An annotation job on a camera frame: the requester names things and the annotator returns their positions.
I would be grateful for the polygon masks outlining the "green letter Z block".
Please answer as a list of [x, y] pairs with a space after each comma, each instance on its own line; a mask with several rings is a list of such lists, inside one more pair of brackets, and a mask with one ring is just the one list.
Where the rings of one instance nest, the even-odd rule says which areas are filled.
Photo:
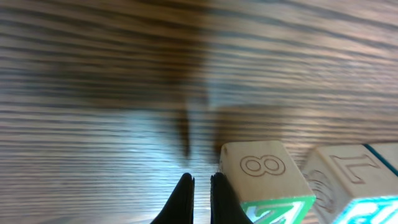
[[253, 223], [299, 224], [316, 199], [280, 141], [226, 143], [219, 171]]

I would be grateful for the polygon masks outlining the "blue letter P block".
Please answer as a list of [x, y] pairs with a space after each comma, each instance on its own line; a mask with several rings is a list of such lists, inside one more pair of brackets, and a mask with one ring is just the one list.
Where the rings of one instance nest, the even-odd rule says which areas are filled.
[[320, 223], [397, 224], [397, 175], [364, 144], [319, 147], [302, 172]]

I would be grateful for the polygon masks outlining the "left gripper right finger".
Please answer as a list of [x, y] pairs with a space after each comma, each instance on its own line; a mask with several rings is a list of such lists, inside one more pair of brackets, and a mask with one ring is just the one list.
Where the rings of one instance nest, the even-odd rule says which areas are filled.
[[211, 176], [211, 224], [252, 224], [240, 206], [239, 200], [220, 172]]

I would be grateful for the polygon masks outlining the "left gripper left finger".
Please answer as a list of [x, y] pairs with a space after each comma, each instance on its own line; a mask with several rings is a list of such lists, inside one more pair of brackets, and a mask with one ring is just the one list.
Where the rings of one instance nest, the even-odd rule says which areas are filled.
[[151, 224], [192, 224], [195, 179], [184, 173]]

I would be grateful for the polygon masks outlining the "white ice cream block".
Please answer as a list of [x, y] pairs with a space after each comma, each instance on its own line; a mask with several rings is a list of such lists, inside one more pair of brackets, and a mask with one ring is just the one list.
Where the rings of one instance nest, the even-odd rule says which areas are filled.
[[397, 143], [364, 144], [364, 147], [376, 156], [395, 175], [397, 175]]

